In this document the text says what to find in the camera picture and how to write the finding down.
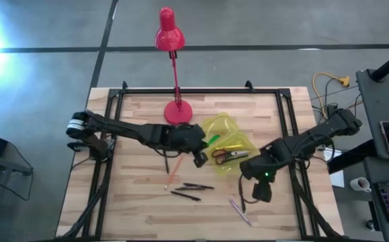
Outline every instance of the purple pen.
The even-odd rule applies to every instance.
[[[237,206],[236,202],[234,202],[232,199],[228,199],[228,201],[230,202],[230,204],[232,204],[233,208],[236,209],[236,211],[242,216],[243,220],[245,220],[245,222],[247,222],[247,224],[249,226],[253,226],[251,224],[251,222],[249,222],[248,218],[245,216],[245,214],[243,214],[243,212],[239,209],[239,207]]]

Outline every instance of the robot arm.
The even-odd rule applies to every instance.
[[[207,144],[202,141],[205,134],[197,124],[137,125],[104,118],[99,114],[85,110],[73,114],[66,134],[71,138],[82,140],[90,148],[93,156],[103,160],[108,156],[108,147],[106,141],[96,137],[96,132],[133,138],[154,150],[191,152],[195,157],[194,163],[197,167],[201,167],[206,161],[200,154],[200,151],[207,147]]]
[[[278,138],[260,149],[261,154],[240,164],[242,175],[259,180],[255,184],[253,197],[270,202],[269,183],[275,181],[278,169],[296,159],[307,160],[319,145],[327,144],[334,136],[354,135],[359,131],[360,120],[349,110],[338,109],[329,119],[302,134]]]

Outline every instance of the scissors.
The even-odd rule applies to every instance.
[[[250,151],[227,151],[225,149],[218,149],[212,152],[212,157],[215,158],[215,162],[218,165],[233,161],[242,157],[248,157]]]

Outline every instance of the yellow power plug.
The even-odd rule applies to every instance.
[[[342,85],[343,85],[344,87],[349,87],[349,77],[348,77],[348,76],[346,76],[346,77],[339,77],[337,80],[338,80],[340,83],[342,83]]]

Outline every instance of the red desk lamp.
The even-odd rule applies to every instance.
[[[193,116],[193,110],[189,103],[181,99],[176,74],[176,50],[185,45],[185,38],[182,31],[176,26],[175,14],[170,7],[162,8],[159,15],[160,28],[155,34],[155,47],[159,50],[169,51],[175,77],[175,101],[171,101],[166,105],[165,118],[170,124],[188,123]]]

